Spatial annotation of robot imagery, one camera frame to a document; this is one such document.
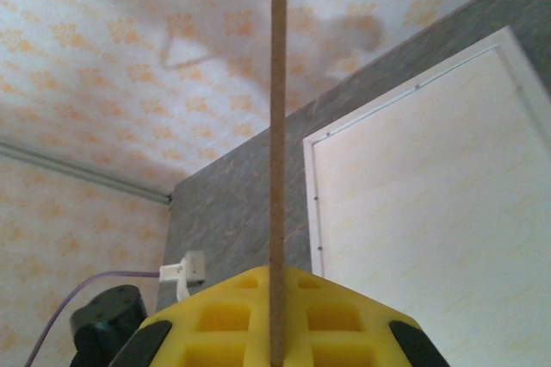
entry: white bracket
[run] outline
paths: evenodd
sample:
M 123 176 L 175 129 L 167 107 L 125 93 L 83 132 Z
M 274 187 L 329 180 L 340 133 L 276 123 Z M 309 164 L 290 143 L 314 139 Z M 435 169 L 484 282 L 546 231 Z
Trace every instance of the white bracket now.
M 205 282 L 205 252 L 187 251 L 179 264 L 161 266 L 159 281 L 176 281 L 177 300 L 189 298 L 188 287 Z

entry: yellow honeycomb structure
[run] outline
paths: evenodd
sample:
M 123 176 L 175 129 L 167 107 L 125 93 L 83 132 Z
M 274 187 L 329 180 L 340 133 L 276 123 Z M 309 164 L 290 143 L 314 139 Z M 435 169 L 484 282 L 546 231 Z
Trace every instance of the yellow honeycomb structure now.
M 285 367 L 411 366 L 389 327 L 419 328 L 407 315 L 296 269 L 286 269 L 285 293 Z M 140 329 L 172 326 L 149 365 L 269 367 L 268 297 L 260 267 L 154 314 Z

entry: wooden stick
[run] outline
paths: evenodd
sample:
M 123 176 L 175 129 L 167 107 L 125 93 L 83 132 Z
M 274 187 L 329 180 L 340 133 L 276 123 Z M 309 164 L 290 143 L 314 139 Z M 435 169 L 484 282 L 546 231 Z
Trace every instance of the wooden stick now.
M 269 362 L 285 359 L 285 53 L 287 0 L 272 0 L 269 122 Z

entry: white board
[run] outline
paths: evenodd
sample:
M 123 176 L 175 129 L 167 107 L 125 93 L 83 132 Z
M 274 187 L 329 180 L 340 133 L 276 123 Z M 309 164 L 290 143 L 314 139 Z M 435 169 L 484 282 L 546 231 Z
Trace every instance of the white board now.
M 504 28 L 305 139 L 313 271 L 451 365 L 551 360 L 551 104 Z

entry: ceiling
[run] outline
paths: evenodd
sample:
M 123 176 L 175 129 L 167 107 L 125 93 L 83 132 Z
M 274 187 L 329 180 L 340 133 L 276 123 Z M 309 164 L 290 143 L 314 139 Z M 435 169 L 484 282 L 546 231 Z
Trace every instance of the ceiling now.
M 289 0 L 288 112 L 469 0 Z M 268 126 L 269 0 L 0 0 L 0 138 L 170 192 Z

